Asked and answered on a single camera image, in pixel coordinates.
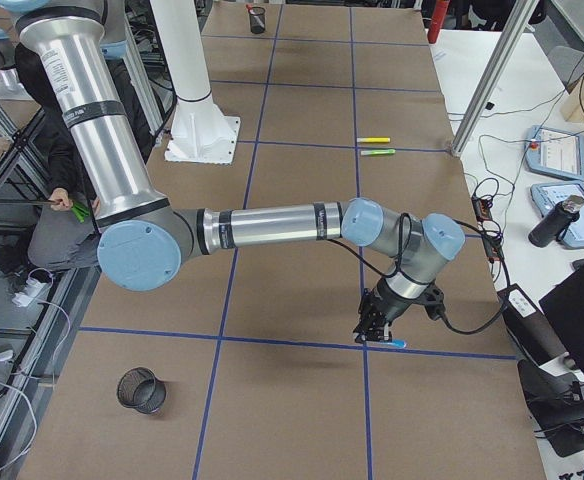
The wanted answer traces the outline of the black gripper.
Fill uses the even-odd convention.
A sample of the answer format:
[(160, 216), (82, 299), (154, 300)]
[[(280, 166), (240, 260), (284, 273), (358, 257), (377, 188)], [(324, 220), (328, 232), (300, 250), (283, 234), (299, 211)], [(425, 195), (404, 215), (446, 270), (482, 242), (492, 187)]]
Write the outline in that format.
[(359, 324), (353, 330), (356, 343), (390, 343), (390, 325), (411, 305), (423, 306), (431, 320), (438, 320), (445, 312), (444, 293), (430, 283), (415, 299), (398, 295), (386, 280), (380, 280), (373, 289), (365, 289), (359, 304)]

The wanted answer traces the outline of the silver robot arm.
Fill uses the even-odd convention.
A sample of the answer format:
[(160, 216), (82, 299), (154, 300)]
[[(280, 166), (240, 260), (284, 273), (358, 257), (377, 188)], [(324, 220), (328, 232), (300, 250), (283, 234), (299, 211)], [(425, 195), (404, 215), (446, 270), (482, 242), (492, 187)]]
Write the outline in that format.
[[(449, 131), (418, 13), (269, 5), (266, 17), (265, 33), (253, 35), (241, 4), (212, 7), (202, 38), (212, 91), (244, 126), (229, 166), (153, 155), (152, 178), (176, 207), (257, 209), (362, 193), (398, 212), (467, 215), (461, 165), (446, 154), (355, 154), (355, 122), (371, 126), (381, 113), (402, 121), (398, 135)], [(344, 339), (357, 318), (358, 278), (358, 262), (324, 242), (248, 246), (196, 259), (151, 292), (104, 281), (88, 325)]]

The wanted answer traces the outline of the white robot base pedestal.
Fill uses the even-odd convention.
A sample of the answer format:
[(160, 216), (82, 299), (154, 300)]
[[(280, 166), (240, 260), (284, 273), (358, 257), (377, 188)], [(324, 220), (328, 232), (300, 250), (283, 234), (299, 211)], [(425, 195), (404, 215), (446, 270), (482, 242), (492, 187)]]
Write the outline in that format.
[(213, 99), (194, 3), (158, 0), (151, 8), (177, 100), (165, 159), (231, 164), (241, 120)]

